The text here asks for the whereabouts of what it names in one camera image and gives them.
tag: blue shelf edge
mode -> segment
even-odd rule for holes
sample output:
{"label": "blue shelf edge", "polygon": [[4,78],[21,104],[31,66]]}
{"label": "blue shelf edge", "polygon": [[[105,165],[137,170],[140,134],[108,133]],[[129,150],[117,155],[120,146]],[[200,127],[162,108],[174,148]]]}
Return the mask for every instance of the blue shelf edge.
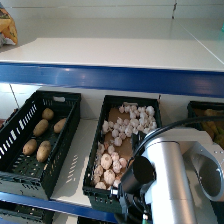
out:
{"label": "blue shelf edge", "polygon": [[0,82],[224,97],[224,72],[216,71],[0,63]]}
{"label": "blue shelf edge", "polygon": [[50,211],[66,213],[70,215],[81,216],[85,218],[92,218],[105,222],[117,223],[113,213],[102,212],[94,210],[90,207],[84,207],[64,202],[58,202],[54,200],[43,200],[38,198],[27,197],[23,195],[15,195],[0,192],[0,200],[5,202],[11,202],[15,204],[27,205],[31,207],[37,207],[41,209],[47,209]]}

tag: white wall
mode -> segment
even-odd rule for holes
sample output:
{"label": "white wall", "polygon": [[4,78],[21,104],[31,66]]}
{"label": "white wall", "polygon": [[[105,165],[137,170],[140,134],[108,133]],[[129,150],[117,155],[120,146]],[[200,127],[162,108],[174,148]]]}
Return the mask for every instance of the white wall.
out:
{"label": "white wall", "polygon": [[223,0],[1,0],[15,19],[223,18]]}
{"label": "white wall", "polygon": [[[37,89],[46,91],[81,93],[82,94],[81,118],[96,119],[96,120],[99,118],[105,95],[133,96],[133,97],[143,97],[152,99],[159,99],[160,96],[159,107],[163,125],[187,118],[187,105],[192,100],[224,103],[224,98],[179,96],[179,95],[167,95],[159,93],[156,94],[156,93],[62,88],[62,87],[47,87],[47,86],[39,87],[39,86],[28,86],[18,84],[12,84],[12,88],[20,107],[24,104],[25,100],[28,99],[30,95]],[[12,105],[10,106],[10,108],[15,107],[14,101],[12,101],[11,104]]]}

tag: white shelf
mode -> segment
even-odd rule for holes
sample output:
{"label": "white shelf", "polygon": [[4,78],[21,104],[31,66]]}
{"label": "white shelf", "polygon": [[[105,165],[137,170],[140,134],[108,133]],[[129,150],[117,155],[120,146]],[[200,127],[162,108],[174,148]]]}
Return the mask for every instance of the white shelf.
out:
{"label": "white shelf", "polygon": [[172,19],[29,19],[16,26],[19,44],[4,46],[0,62],[224,71],[217,52]]}
{"label": "white shelf", "polygon": [[82,186],[97,123],[94,120],[80,120],[51,199],[91,207]]}

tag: black plastic crate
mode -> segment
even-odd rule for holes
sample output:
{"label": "black plastic crate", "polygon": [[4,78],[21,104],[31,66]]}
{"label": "black plastic crate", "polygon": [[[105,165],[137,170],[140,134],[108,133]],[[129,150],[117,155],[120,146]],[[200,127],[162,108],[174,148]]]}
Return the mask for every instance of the black plastic crate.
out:
{"label": "black plastic crate", "polygon": [[94,137],[94,142],[92,145],[91,153],[89,155],[89,162],[86,168],[84,181],[83,181],[83,193],[89,197],[90,203],[93,209],[112,212],[112,213],[121,213],[121,206],[117,198],[110,197],[109,190],[96,189],[91,186],[91,178],[94,169],[94,162],[96,158],[96,151],[98,149],[98,142],[102,142],[102,125],[104,120],[108,120],[109,112],[111,108],[119,107],[124,102],[128,103],[137,103],[139,107],[143,106],[153,106],[155,109],[155,119],[157,127],[162,127],[159,104],[156,99],[147,99],[147,98],[137,98],[137,97],[123,97],[123,96],[105,96],[104,102],[102,105],[100,118]]}
{"label": "black plastic crate", "polygon": [[[213,103],[213,102],[197,102],[197,101],[190,101],[187,106],[188,109],[188,118],[197,117],[194,109],[206,110],[206,109],[213,109],[213,110],[224,110],[224,103]],[[200,123],[194,123],[189,125],[189,127],[193,127],[199,131],[203,131],[203,128]]]}
{"label": "black plastic crate", "polygon": [[4,220],[20,224],[51,224],[54,212],[18,205],[9,202],[0,202],[0,217]]}
{"label": "black plastic crate", "polygon": [[[78,127],[80,101],[80,94],[36,91],[15,113],[0,130],[0,191],[49,199]],[[54,111],[54,118],[43,135],[34,137],[33,129],[45,108]],[[55,134],[55,123],[65,117],[62,131]],[[50,141],[52,150],[44,163],[36,160],[36,153],[22,153],[31,138],[36,138],[38,146],[44,140]]]}

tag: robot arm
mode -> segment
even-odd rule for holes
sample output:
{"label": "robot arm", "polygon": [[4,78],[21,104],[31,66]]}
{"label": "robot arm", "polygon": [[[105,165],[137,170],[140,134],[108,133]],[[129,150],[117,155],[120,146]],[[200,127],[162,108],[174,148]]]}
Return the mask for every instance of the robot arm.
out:
{"label": "robot arm", "polygon": [[[146,142],[141,156],[147,158],[156,174],[145,193],[145,202],[151,205],[153,223],[197,223],[184,160],[195,170],[205,195],[213,201],[224,201],[224,153],[206,132],[191,128],[169,130]],[[120,187],[130,197],[133,190],[126,190],[127,182],[131,189],[136,181],[130,181],[130,171],[128,178],[125,174]],[[139,186],[133,187],[134,190],[141,189],[145,183],[138,180]]]}

